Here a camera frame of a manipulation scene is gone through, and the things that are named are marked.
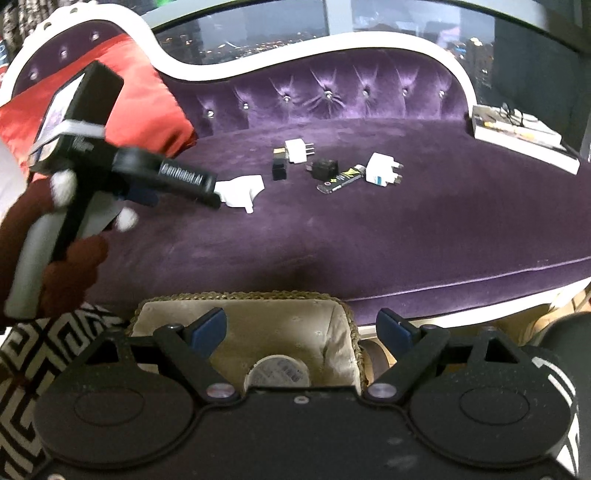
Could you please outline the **red gloved left hand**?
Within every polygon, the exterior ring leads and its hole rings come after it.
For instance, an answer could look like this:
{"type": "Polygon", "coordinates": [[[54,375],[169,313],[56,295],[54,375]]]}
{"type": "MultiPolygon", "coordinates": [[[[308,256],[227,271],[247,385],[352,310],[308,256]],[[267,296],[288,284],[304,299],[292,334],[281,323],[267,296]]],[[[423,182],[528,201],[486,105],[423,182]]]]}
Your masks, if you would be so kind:
{"type": "Polygon", "coordinates": [[[106,193],[84,193],[68,172],[30,184],[1,223],[2,322],[79,307],[106,258],[99,234],[120,210],[106,193]]]}

